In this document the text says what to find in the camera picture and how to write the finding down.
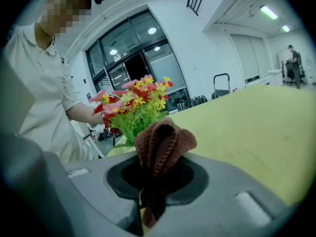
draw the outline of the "brown cloth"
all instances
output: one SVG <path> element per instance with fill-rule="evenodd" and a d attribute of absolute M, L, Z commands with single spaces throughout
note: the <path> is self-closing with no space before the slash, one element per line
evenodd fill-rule
<path fill-rule="evenodd" d="M 145 179 L 141 201 L 143 206 L 148 207 L 143 223 L 151 227 L 164 212 L 165 194 L 161 177 L 166 175 L 181 155 L 195 148 L 197 141 L 191 132 L 178 127 L 172 119 L 164 118 L 141 131 L 134 138 L 134 143 Z"/>

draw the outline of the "shirt collar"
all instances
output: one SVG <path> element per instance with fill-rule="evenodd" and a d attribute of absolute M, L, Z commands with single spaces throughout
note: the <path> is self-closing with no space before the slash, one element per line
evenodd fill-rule
<path fill-rule="evenodd" d="M 33 45 L 37 45 L 36 39 L 35 39 L 35 23 L 24 27 L 24 35 L 30 43 L 32 43 Z M 51 44 L 49 45 L 49 47 L 45 50 L 46 52 L 48 52 L 52 56 L 56 54 L 55 47 L 54 47 L 53 43 L 54 43 L 54 41 L 52 41 Z"/>

